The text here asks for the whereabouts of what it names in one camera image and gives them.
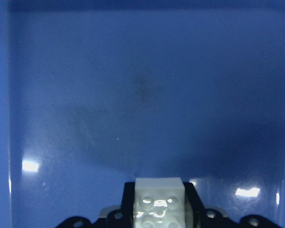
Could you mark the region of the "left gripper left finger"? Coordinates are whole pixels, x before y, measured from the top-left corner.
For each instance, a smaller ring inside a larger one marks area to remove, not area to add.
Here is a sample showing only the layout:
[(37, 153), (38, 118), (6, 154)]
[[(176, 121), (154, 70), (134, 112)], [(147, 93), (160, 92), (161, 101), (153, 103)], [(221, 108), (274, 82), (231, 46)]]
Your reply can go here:
[(124, 184), (121, 205), (117, 209), (111, 209), (106, 215), (95, 222), (89, 219), (74, 216), (67, 218), (58, 224), (57, 228), (134, 228), (133, 204), (135, 182)]

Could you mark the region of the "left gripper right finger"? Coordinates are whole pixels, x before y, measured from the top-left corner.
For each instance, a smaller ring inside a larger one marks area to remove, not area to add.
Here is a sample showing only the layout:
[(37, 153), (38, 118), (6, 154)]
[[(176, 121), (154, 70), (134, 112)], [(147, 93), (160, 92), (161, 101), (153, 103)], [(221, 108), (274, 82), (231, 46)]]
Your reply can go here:
[(216, 207), (203, 205), (193, 183), (184, 182), (185, 227), (186, 228), (278, 228), (271, 220), (260, 215), (247, 215), (239, 222), (229, 218), (227, 213)]

